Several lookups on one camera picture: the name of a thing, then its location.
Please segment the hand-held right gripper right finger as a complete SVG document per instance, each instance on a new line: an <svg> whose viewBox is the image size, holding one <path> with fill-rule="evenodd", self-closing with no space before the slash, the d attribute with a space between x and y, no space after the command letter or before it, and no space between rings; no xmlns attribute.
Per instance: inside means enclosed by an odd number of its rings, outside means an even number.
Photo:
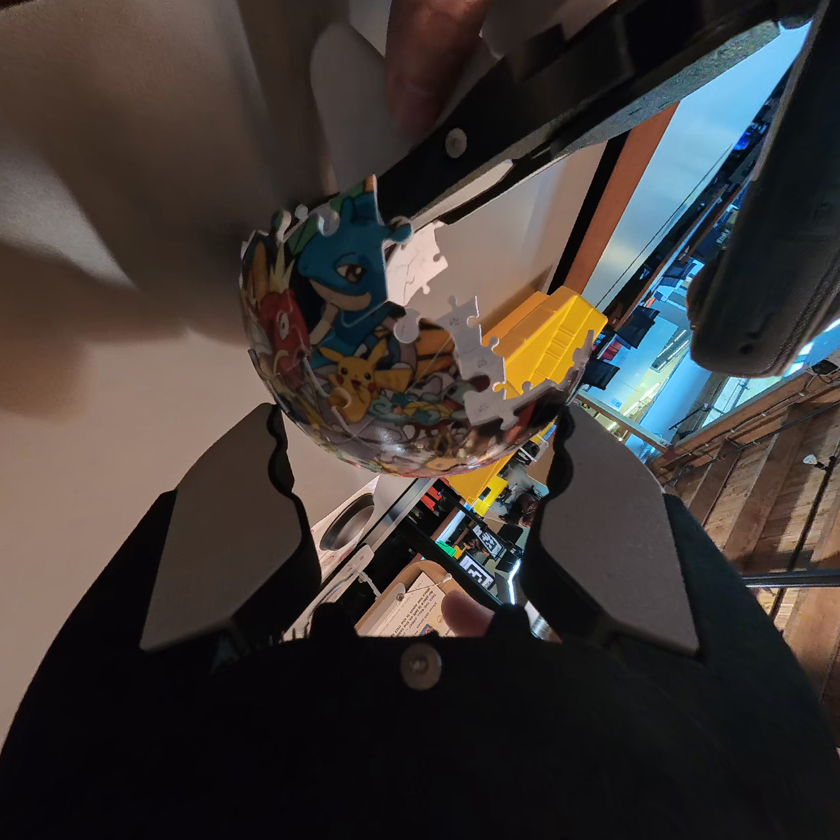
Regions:
<svg viewBox="0 0 840 840"><path fill-rule="evenodd" d="M535 516L522 588L556 636L629 636L693 656L699 640L665 495L583 408L563 411L549 495Z"/></svg>

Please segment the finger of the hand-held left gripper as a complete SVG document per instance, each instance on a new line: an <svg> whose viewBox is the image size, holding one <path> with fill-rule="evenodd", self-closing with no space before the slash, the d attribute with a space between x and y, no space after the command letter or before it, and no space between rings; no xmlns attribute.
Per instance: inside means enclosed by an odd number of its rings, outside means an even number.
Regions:
<svg viewBox="0 0 840 840"><path fill-rule="evenodd" d="M454 223L557 160L609 139L611 137L605 133L588 133L583 139L570 144L552 141L517 159L506 159L494 164L479 175L471 176L458 190L441 199L435 205L435 220Z"/></svg>
<svg viewBox="0 0 840 840"><path fill-rule="evenodd" d="M424 141L379 178L385 221L415 219L471 176L548 144L546 133L527 141L552 117L549 96L539 92L546 75L514 80L507 70L492 70L481 78Z"/></svg>

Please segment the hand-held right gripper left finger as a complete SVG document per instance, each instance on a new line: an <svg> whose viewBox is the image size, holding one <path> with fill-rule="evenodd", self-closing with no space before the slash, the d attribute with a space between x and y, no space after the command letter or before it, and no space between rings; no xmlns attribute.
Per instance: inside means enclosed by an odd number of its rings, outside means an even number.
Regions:
<svg viewBox="0 0 840 840"><path fill-rule="evenodd" d="M222 636L252 652L280 641L319 593L319 557L287 444L279 407L263 404L187 471L175 490L144 651Z"/></svg>

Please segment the colourful cartoon puzzle ball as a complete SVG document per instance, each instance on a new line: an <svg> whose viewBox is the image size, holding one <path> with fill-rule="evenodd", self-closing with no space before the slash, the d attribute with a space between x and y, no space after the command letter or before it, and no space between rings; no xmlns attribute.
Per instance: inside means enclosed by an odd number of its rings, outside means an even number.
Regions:
<svg viewBox="0 0 840 840"><path fill-rule="evenodd" d="M585 366L562 385L497 391L505 361L498 339L482 342L477 297L451 297L435 318L412 306L448 266L442 224L385 221L377 185L370 175L319 206L278 212L243 243L255 369L288 419L352 466L439 478L512 456L569 403Z"/></svg>

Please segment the person's left hand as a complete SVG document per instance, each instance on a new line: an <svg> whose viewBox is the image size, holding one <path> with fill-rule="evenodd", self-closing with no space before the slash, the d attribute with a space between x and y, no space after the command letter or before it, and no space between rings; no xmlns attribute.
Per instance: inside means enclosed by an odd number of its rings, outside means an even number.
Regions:
<svg viewBox="0 0 840 840"><path fill-rule="evenodd" d="M473 56L490 1L393 1L385 40L385 96L410 140L429 131Z"/></svg>

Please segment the person's right hand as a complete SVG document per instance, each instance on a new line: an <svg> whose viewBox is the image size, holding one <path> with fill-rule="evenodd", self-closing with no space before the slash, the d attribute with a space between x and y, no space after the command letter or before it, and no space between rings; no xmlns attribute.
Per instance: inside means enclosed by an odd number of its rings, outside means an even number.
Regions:
<svg viewBox="0 0 840 840"><path fill-rule="evenodd" d="M447 593L440 607L445 624L458 637L485 636L495 615L462 591Z"/></svg>

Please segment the yellow plastic bin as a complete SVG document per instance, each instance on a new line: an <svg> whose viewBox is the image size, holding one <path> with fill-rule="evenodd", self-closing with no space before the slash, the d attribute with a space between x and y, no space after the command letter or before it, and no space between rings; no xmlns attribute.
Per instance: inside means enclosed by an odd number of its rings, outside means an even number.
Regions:
<svg viewBox="0 0 840 840"><path fill-rule="evenodd" d="M508 456L468 473L451 476L447 478L447 482L461 497L465 506L483 518L508 486L507 480L501 476L501 473L511 459L512 457Z"/></svg>
<svg viewBox="0 0 840 840"><path fill-rule="evenodd" d="M514 397L526 382L562 385L571 369L585 366L606 322L603 313L567 286L551 294L534 292L483 337L485 345L498 340L494 353L505 361L506 379L496 390Z"/></svg>

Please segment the brown board with paper sheet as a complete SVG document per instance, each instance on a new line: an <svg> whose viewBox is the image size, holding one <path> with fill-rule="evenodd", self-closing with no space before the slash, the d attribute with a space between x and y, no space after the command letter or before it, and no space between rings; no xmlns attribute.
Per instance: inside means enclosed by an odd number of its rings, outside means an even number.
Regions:
<svg viewBox="0 0 840 840"><path fill-rule="evenodd" d="M441 612L450 592L464 590L436 562L417 560L405 567L355 625L358 635L420 637L452 634Z"/></svg>

